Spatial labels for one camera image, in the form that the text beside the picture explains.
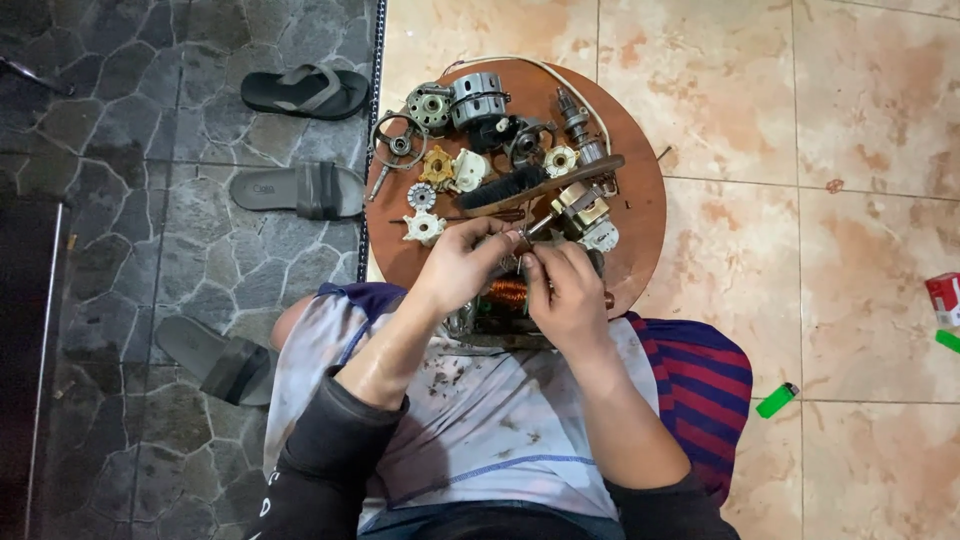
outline white wire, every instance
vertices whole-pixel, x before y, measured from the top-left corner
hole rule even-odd
[[[490,60],[522,60],[522,61],[528,61],[528,62],[530,62],[531,64],[539,67],[540,69],[542,69],[542,70],[546,71],[547,73],[549,73],[550,75],[552,75],[553,78],[556,79],[557,81],[560,81],[560,84],[566,86],[566,89],[569,90],[570,93],[572,93],[574,96],[576,96],[576,98],[580,100],[580,103],[584,104],[584,107],[587,108],[587,111],[588,111],[588,112],[590,113],[590,115],[593,116],[593,118],[596,120],[597,126],[600,128],[600,132],[603,134],[604,144],[607,146],[607,155],[608,155],[608,156],[612,155],[611,146],[610,146],[610,132],[607,131],[607,124],[604,124],[604,123],[603,123],[603,118],[601,118],[600,115],[597,114],[596,109],[593,108],[593,106],[587,101],[587,98],[585,98],[584,95],[581,94],[581,93],[577,90],[577,88],[574,88],[574,87],[573,87],[573,85],[570,83],[570,81],[568,81],[567,79],[565,79],[563,75],[561,75],[560,73],[557,73],[557,71],[556,71],[554,68],[552,68],[552,67],[550,67],[549,65],[543,63],[542,61],[534,60],[534,59],[528,58],[528,57],[522,57],[522,56],[520,56],[520,55],[491,55],[491,56],[486,56],[486,57],[477,57],[477,58],[471,58],[471,59],[468,59],[468,60],[456,61],[456,62],[454,62],[453,64],[451,64],[446,70],[448,71],[448,70],[450,69],[450,67],[453,67],[454,65],[460,65],[460,64],[462,64],[462,63],[476,63],[476,62],[479,62],[479,61],[490,61]]]

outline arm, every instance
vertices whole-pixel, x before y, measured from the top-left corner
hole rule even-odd
[[[523,263],[530,316],[580,385],[590,452],[627,539],[735,538],[683,449],[631,383],[608,333],[603,283],[587,255],[571,243],[538,245]],[[727,531],[733,536],[714,534]]]
[[[356,536],[367,479],[406,411],[406,389],[427,341],[514,249],[519,237],[501,234],[506,229],[481,218],[447,230],[394,316],[346,366],[327,370],[280,452],[247,537]],[[488,233],[495,236],[474,250]]]

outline yellow plastic part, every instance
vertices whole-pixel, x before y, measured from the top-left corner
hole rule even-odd
[[[440,145],[423,157],[423,174],[421,182],[430,183],[438,192],[446,191],[453,185],[453,157],[444,151]]]

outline wooden table top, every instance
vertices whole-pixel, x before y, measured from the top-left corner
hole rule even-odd
[[[620,231],[619,243],[605,254],[605,282],[616,299],[609,315],[616,317],[636,302],[657,267],[666,229],[663,176],[646,135],[610,94],[578,73],[557,65],[551,67],[590,101],[607,124],[613,153],[621,154],[626,159],[626,164],[616,171],[620,193],[607,200],[611,207],[611,220]],[[454,79],[477,71],[493,71],[500,76],[504,91],[512,97],[507,106],[508,114],[534,116],[543,122],[553,119],[559,126],[558,144],[565,141],[564,119],[557,109],[556,99],[556,88],[560,84],[550,74],[526,61],[487,61],[471,64],[441,77],[438,83],[446,86]],[[391,123],[387,127],[387,134],[399,135],[404,128],[403,123],[402,120]],[[599,133],[592,118],[588,129],[591,133]],[[415,140],[414,145],[418,149],[419,144],[420,141]],[[440,145],[453,158],[457,157],[461,148],[468,147],[466,138],[460,134],[430,140],[427,150],[434,145]],[[381,155],[389,155],[384,148],[378,148],[377,151]],[[368,192],[382,168],[383,165],[374,159],[367,183]],[[367,203],[366,207],[371,248],[380,271],[387,282],[406,288],[410,288],[417,279],[430,249],[417,241],[403,240],[407,233],[406,223],[388,223],[388,220],[414,214],[407,203],[407,190],[419,181],[422,170],[420,162],[410,170],[398,169],[389,173],[376,200]],[[453,206],[451,195],[438,193],[437,204],[430,211],[441,217],[460,215]],[[533,213],[537,217],[546,215],[548,201],[553,198],[543,197],[535,205]]]

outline striped cloth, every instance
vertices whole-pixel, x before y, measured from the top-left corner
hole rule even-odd
[[[650,358],[660,419],[720,506],[730,494],[736,443],[754,384],[750,360],[716,328],[625,315]]]

